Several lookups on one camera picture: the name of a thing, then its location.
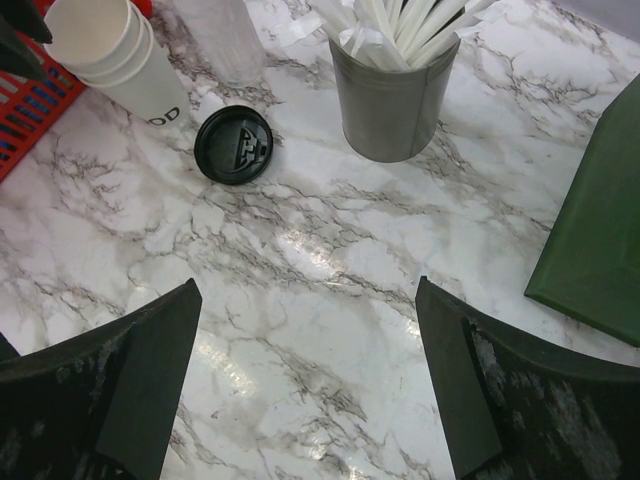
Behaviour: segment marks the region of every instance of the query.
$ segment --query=cup lid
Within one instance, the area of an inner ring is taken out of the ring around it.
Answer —
[[[273,133],[249,107],[225,107],[200,127],[194,155],[198,168],[214,182],[241,185],[258,177],[269,165]]]

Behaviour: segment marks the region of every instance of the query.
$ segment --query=red basket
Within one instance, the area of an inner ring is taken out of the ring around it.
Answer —
[[[35,0],[44,15],[54,0]],[[134,0],[145,16],[149,0]],[[20,35],[40,60],[47,80],[36,82],[0,72],[0,182],[82,93],[85,86],[47,55],[33,40]]]

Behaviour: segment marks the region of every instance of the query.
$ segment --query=stack of paper cups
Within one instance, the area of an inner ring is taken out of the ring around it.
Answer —
[[[89,87],[155,126],[189,114],[189,97],[153,28],[129,0],[56,0],[47,53]]]

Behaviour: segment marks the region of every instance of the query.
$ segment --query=marble table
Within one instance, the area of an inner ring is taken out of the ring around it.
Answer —
[[[421,275],[580,352],[640,353],[523,297],[595,122],[640,46],[546,1],[466,40],[430,146],[376,164],[342,131],[316,34],[276,26],[302,0],[251,0],[259,85],[217,83],[168,0],[156,35],[190,91],[183,131],[87,91],[0,187],[2,332],[22,354],[194,277],[204,305],[163,479],[453,478],[413,298]],[[251,105],[277,150],[250,185],[204,178],[192,145]]]

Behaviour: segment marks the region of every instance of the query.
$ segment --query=green tray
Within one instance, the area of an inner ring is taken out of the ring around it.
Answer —
[[[640,347],[640,76],[598,122],[525,295]]]

